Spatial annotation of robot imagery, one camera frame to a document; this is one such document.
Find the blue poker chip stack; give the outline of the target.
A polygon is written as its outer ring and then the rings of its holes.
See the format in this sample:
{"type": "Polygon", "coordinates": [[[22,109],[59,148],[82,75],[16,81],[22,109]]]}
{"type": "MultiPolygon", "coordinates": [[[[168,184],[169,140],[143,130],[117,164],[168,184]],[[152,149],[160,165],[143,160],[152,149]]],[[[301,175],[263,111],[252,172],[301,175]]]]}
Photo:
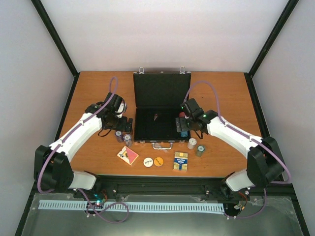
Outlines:
{"type": "Polygon", "coordinates": [[[181,137],[182,137],[182,138],[185,138],[185,137],[187,137],[187,136],[188,136],[188,132],[187,132],[187,131],[181,132],[181,137]]]}

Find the white poker chip stack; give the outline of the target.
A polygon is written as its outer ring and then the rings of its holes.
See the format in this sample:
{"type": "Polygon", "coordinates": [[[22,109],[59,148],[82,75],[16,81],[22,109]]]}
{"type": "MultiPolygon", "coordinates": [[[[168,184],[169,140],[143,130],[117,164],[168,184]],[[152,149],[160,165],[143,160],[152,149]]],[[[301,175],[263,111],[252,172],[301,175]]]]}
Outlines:
{"type": "Polygon", "coordinates": [[[187,143],[187,147],[188,149],[194,149],[196,144],[197,144],[197,140],[195,138],[190,138],[187,143]]]}

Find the green poker chip stack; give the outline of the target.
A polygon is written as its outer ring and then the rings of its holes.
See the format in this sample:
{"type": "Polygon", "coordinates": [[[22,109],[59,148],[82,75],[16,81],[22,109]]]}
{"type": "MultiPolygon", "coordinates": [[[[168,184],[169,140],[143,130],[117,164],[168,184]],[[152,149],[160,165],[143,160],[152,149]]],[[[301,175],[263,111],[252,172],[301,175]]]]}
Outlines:
{"type": "Polygon", "coordinates": [[[205,152],[205,147],[203,145],[198,145],[195,151],[195,156],[201,157],[205,152]]]}

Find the red playing card deck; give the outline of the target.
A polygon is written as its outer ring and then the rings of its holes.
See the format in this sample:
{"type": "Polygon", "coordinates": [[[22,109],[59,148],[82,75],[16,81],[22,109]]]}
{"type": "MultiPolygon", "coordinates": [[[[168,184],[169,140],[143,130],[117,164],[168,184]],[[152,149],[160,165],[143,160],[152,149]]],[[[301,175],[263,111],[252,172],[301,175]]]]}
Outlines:
{"type": "Polygon", "coordinates": [[[129,147],[124,146],[117,156],[127,164],[132,165],[139,155],[129,147]]]}

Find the blue playing card deck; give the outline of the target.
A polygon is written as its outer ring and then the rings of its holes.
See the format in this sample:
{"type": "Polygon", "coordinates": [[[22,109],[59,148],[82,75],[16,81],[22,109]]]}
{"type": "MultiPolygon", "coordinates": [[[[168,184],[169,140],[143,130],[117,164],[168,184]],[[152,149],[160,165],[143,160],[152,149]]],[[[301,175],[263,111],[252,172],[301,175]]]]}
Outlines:
{"type": "Polygon", "coordinates": [[[173,170],[187,171],[188,169],[188,153],[176,151],[174,154],[173,170]]]}

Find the orange blind button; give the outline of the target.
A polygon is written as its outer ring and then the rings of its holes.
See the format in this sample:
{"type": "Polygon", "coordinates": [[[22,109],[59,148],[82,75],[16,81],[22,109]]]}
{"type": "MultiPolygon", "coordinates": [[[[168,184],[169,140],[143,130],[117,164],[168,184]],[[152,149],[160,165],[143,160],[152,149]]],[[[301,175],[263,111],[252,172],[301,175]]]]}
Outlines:
{"type": "Polygon", "coordinates": [[[154,159],[154,165],[157,167],[161,167],[164,164],[164,160],[161,157],[156,157],[154,159]]]}

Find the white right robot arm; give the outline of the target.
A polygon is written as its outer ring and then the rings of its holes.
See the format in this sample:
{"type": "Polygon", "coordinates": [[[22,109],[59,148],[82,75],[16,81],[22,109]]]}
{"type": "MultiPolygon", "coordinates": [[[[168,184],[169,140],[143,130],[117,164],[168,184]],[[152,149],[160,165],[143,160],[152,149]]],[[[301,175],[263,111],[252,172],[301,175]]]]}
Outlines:
{"type": "Polygon", "coordinates": [[[183,117],[176,119],[178,132],[193,131],[202,139],[211,135],[229,144],[247,160],[244,170],[228,175],[222,184],[222,192],[237,192],[248,187],[265,188],[277,183],[277,178],[287,170],[277,141],[268,136],[252,135],[231,124],[217,112],[203,111],[195,99],[181,104],[183,117]]]}

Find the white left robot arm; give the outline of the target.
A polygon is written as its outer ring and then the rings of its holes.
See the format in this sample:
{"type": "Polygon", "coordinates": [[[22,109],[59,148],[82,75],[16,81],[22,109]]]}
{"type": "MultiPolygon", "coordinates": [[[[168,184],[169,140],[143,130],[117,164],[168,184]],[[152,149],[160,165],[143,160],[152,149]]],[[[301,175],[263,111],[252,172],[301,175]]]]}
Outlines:
{"type": "Polygon", "coordinates": [[[99,177],[87,171],[73,171],[70,163],[94,133],[100,134],[103,130],[130,132],[133,120],[123,115],[126,110],[124,99],[110,92],[103,102],[88,106],[79,121],[61,138],[47,147],[40,145],[34,157],[34,180],[38,191],[84,189],[90,197],[99,197],[102,194],[99,177]]]}

